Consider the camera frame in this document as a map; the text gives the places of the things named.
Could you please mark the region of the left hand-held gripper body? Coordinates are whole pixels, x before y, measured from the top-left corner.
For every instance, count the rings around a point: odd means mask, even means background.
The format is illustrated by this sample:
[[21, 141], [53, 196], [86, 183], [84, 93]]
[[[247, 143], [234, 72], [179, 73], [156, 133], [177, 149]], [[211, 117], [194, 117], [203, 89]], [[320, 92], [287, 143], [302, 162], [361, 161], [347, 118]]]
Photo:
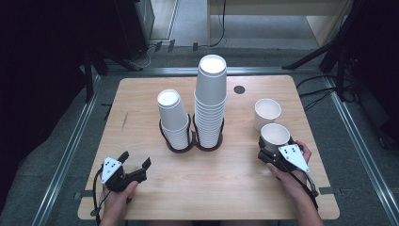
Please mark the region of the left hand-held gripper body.
[[125, 173], [123, 164], [111, 157], [107, 157], [103, 163], [101, 183], [114, 192], [123, 191], [131, 182], [139, 184], [147, 180], [147, 170], [142, 168], [130, 173]]

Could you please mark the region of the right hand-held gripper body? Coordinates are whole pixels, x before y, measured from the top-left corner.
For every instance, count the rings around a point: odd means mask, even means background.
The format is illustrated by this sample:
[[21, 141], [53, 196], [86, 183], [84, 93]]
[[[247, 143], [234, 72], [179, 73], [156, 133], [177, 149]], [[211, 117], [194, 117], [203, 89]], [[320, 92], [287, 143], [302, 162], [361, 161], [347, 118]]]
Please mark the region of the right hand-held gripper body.
[[280, 146], [275, 151], [261, 148], [258, 158], [264, 163], [271, 163], [283, 172], [293, 170], [301, 170], [305, 173], [310, 172], [308, 163], [297, 144]]

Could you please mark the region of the white paper cup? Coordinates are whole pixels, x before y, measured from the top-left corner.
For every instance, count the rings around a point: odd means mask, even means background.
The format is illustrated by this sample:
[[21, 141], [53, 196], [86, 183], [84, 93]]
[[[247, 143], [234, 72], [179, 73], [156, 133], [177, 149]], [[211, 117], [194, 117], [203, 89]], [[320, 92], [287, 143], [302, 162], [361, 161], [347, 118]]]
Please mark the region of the white paper cup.
[[277, 101], [268, 98], [258, 100], [254, 106], [253, 127], [260, 131], [266, 124], [273, 123], [280, 114], [281, 106]]
[[279, 147], [286, 145], [291, 134], [286, 127], [278, 123], [268, 123], [261, 129], [264, 147], [271, 153], [277, 153]]

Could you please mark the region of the short stack of white cups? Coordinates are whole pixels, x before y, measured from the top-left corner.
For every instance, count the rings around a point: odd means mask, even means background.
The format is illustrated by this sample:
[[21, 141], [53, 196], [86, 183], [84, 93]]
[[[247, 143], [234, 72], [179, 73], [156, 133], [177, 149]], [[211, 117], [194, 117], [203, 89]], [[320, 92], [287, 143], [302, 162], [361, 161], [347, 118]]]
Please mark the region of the short stack of white cups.
[[160, 121], [168, 130], [176, 131], [186, 124], [187, 112], [177, 90], [162, 90], [157, 96], [157, 103]]

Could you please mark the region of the person's left hand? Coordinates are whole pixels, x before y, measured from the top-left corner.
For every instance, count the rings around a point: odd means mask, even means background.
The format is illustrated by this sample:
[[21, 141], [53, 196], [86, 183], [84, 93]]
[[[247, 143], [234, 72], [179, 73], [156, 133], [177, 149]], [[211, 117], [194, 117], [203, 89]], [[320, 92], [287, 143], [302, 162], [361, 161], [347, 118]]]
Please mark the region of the person's left hand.
[[104, 193], [107, 198], [104, 201], [104, 213], [103, 219], [108, 221], [122, 221], [128, 210], [128, 201], [131, 200], [134, 195], [138, 182], [131, 182], [122, 192], [110, 191], [106, 186], [104, 187]]

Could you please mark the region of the person's right hand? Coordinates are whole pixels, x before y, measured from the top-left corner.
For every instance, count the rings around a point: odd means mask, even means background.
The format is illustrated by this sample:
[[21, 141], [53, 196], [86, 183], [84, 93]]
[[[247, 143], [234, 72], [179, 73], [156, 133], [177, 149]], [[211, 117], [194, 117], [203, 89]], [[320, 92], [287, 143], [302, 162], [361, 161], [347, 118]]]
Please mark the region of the person's right hand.
[[279, 170], [271, 163], [267, 163], [266, 166], [277, 178], [280, 179], [287, 195], [298, 193], [308, 195], [307, 191], [303, 187], [303, 185], [307, 184], [307, 178], [302, 171], [296, 169], [292, 171], [292, 174], [290, 174], [289, 172]]

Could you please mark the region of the tall stack of white cups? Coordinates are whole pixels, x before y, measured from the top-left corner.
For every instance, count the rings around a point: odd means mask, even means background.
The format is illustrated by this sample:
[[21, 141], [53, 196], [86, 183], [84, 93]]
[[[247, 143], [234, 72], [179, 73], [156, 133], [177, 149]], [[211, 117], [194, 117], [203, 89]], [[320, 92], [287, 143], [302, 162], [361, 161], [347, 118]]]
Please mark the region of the tall stack of white cups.
[[200, 143], [213, 147], [224, 124], [227, 100], [227, 64], [222, 56], [207, 55], [199, 61], [194, 97]]

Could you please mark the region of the black metal stand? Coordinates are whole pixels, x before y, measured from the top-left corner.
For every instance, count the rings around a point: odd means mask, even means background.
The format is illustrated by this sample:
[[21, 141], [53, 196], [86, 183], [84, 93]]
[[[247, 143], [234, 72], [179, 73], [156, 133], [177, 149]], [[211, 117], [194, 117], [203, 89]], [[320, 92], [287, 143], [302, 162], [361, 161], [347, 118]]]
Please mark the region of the black metal stand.
[[94, 94], [92, 69], [91, 69], [91, 61], [90, 61], [89, 51], [86, 51], [85, 55], [84, 55], [84, 72], [85, 72], [85, 76], [86, 76], [86, 102], [88, 103]]

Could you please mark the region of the black tripod stand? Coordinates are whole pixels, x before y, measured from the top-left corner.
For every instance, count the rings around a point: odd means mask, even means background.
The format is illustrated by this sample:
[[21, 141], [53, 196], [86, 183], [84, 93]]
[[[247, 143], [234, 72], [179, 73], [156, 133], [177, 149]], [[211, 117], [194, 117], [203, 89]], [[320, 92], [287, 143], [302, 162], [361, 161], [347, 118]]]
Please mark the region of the black tripod stand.
[[282, 66], [283, 70], [295, 70], [309, 61], [324, 54], [324, 58], [319, 65], [319, 70], [322, 73], [330, 73], [335, 65], [338, 65], [336, 75], [335, 91], [343, 102], [343, 81], [345, 75], [346, 62], [348, 59], [348, 51], [350, 43], [355, 39], [355, 32], [358, 30], [360, 20], [364, 16], [367, 5], [370, 0], [355, 0], [348, 16], [344, 20], [338, 34], [327, 44], [302, 57], [298, 61]]

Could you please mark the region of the dark computer case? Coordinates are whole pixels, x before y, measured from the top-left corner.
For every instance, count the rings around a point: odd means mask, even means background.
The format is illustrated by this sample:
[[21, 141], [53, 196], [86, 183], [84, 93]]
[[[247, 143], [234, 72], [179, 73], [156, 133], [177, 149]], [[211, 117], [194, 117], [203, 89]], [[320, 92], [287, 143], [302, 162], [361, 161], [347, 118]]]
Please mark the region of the dark computer case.
[[129, 58], [149, 48], [154, 24], [152, 0], [117, 0]]

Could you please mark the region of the light wooden cabinet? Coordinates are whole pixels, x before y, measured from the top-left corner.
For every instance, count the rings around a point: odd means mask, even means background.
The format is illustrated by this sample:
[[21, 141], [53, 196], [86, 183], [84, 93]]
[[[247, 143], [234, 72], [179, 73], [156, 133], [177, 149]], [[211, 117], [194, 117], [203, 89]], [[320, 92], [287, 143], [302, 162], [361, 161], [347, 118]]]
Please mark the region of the light wooden cabinet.
[[227, 0], [226, 8], [222, 2], [207, 0], [207, 40], [212, 15], [305, 16], [318, 45], [323, 46], [337, 33], [354, 0]]

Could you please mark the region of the aluminium floor rail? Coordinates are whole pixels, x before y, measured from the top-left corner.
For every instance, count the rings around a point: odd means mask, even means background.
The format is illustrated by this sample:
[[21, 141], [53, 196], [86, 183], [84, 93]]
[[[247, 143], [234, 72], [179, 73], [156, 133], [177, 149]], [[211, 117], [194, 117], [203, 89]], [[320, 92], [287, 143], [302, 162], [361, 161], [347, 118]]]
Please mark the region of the aluminium floor rail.
[[345, 144], [331, 169], [340, 225], [399, 226], [399, 151], [386, 149], [362, 105], [331, 94]]
[[93, 96], [84, 104], [83, 109], [79, 115], [78, 121], [75, 124], [72, 134], [68, 140], [67, 146], [57, 164], [56, 171], [53, 178], [48, 185], [45, 194], [41, 200], [40, 207], [31, 223], [31, 226], [45, 226], [48, 217], [56, 202], [59, 191], [65, 181], [68, 170], [71, 166], [73, 157], [79, 145], [80, 139], [84, 133], [88, 119], [97, 101], [98, 94]]

